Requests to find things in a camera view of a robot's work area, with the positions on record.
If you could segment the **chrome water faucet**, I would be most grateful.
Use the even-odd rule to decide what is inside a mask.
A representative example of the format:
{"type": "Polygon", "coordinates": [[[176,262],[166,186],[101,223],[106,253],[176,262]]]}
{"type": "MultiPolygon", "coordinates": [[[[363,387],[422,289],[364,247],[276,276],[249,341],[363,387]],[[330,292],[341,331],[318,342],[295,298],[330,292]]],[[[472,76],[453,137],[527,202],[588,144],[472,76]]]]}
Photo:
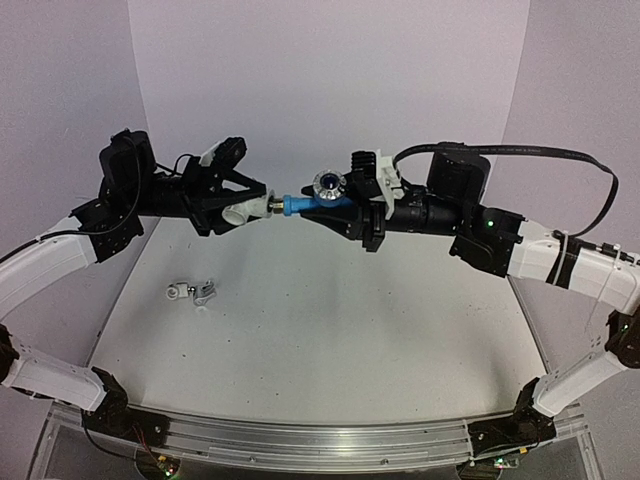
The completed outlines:
{"type": "Polygon", "coordinates": [[[196,307],[205,306],[209,300],[217,295],[216,285],[212,279],[197,285],[189,285],[187,291],[196,307]]]}

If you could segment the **small white pipe fitting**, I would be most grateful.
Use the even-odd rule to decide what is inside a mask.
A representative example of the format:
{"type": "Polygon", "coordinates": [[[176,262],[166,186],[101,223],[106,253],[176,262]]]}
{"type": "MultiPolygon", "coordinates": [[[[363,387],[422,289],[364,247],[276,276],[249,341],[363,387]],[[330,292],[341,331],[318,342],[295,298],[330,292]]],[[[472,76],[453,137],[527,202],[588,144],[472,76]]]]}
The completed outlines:
{"type": "Polygon", "coordinates": [[[221,213],[226,223],[236,227],[247,224],[251,219],[270,218],[271,215],[267,196],[226,206],[221,213]]]}

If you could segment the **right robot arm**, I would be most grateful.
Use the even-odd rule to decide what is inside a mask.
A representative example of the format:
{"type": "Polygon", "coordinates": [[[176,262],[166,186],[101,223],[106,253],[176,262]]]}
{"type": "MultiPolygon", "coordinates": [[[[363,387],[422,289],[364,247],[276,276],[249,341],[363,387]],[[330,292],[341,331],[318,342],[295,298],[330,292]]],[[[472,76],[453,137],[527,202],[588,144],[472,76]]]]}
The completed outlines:
{"type": "Polygon", "coordinates": [[[447,236],[450,254],[477,271],[541,281],[611,308],[603,345],[569,367],[528,382],[508,416],[469,426],[476,454],[554,438],[554,419],[565,407],[639,365],[638,255],[483,205],[493,155],[592,162],[582,152],[525,145],[442,142],[392,157],[358,151],[347,173],[317,174],[302,189],[302,206],[285,205],[287,213],[357,241],[370,253],[390,232],[447,236]]]}

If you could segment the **white pipe elbow fitting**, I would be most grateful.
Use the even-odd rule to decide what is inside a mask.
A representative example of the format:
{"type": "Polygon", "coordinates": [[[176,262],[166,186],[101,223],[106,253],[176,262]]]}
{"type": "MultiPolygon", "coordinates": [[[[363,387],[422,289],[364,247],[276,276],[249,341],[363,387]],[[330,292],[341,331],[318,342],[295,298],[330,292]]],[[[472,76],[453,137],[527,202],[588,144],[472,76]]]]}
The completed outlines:
{"type": "Polygon", "coordinates": [[[165,296],[170,301],[188,298],[190,296],[190,286],[186,282],[172,283],[167,286],[165,296]]]}

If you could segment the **blue water faucet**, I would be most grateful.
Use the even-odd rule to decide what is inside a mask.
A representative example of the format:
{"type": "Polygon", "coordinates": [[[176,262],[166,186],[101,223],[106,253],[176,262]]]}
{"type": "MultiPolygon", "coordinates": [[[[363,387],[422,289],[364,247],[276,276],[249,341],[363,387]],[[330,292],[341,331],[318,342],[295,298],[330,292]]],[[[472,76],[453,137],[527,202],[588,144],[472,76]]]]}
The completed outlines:
{"type": "Polygon", "coordinates": [[[352,204],[347,197],[346,177],[335,170],[319,172],[310,185],[311,193],[303,197],[284,195],[282,198],[271,196],[267,201],[267,210],[286,217],[319,208],[338,208],[352,204]]]}

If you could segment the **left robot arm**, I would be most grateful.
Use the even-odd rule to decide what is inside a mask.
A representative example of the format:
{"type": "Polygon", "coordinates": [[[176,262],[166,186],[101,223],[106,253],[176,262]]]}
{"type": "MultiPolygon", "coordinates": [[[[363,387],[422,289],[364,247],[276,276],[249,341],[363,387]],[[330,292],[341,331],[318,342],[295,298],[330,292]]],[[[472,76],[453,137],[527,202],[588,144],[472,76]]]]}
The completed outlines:
{"type": "MultiPolygon", "coordinates": [[[[178,172],[157,164],[146,132],[115,134],[99,154],[103,179],[98,196],[2,257],[1,314],[7,316],[63,278],[122,252],[143,235],[144,217],[186,219],[203,237],[258,219],[246,209],[269,195],[265,184],[237,171],[246,151],[243,138],[229,137],[201,155],[190,155],[178,172]]],[[[39,352],[7,328],[1,330],[1,385],[76,406],[93,431],[116,437],[141,431],[114,375],[39,352]]]]}

